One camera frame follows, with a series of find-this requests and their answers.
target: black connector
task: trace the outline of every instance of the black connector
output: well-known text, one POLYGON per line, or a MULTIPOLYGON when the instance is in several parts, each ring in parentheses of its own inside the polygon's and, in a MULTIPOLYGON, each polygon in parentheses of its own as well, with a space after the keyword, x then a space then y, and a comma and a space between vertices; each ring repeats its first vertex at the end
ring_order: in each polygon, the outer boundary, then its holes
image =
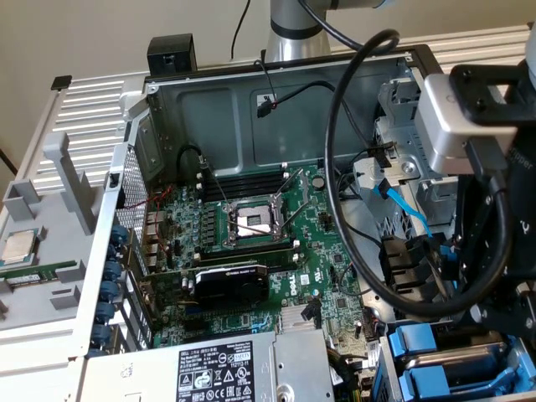
POLYGON ((389 195, 387 195, 387 192, 391 189, 391 185, 389 184, 389 180, 387 178, 384 178, 384 180, 381 181, 381 183, 378 185, 378 191, 379 195, 383 199, 389 198, 389 195))
POLYGON ((492 194, 506 188, 508 163, 495 137, 470 138, 466 154, 479 183, 489 185, 492 194))
POLYGON ((301 312, 304 321, 311 321, 314 318, 315 328, 322 328, 322 303, 314 297, 301 312))
POLYGON ((271 100, 265 100, 259 107, 257 107, 257 118, 262 119, 263 117, 268 116, 273 108, 274 105, 271 103, 271 100))

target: cpu socket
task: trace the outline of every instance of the cpu socket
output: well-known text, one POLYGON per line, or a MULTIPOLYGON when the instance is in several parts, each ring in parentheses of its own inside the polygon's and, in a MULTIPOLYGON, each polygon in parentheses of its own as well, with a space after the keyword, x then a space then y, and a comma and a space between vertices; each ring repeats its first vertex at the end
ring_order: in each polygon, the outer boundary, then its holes
POLYGON ((236 246, 240 240, 268 237, 281 239, 283 214, 281 198, 241 200, 230 205, 227 245, 236 246))
POLYGON ((236 210, 237 238, 263 236, 272 233, 274 218, 269 205, 244 207, 236 210))

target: processor chip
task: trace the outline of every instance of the processor chip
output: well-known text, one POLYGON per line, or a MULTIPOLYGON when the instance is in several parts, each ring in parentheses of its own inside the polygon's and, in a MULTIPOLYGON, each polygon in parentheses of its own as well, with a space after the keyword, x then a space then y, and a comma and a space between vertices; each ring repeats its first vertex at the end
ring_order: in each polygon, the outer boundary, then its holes
POLYGON ((337 308, 346 308, 346 299, 337 299, 337 308))
POLYGON ((35 243, 35 230, 25 230, 11 233, 6 240, 6 246, 2 253, 4 264, 23 262, 32 254, 35 243))

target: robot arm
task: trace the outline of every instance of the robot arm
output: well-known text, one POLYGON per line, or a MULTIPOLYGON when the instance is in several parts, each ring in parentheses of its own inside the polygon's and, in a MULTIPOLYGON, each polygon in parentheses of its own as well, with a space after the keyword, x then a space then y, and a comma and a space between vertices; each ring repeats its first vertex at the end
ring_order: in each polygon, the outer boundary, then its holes
MULTIPOLYGON (((311 0, 314 12, 326 19, 327 10, 378 8, 390 0, 311 0)), ((330 54, 327 34, 297 0, 271 0, 271 32, 266 61, 288 61, 330 54)))

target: screw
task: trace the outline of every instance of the screw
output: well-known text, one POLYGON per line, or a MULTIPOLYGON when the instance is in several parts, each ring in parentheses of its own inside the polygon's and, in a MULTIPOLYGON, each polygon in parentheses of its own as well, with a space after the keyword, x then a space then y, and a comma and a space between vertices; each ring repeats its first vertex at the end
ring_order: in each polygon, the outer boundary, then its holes
POLYGON ((486 101, 483 98, 478 98, 477 100, 477 109, 478 111, 485 111, 487 108, 486 101))

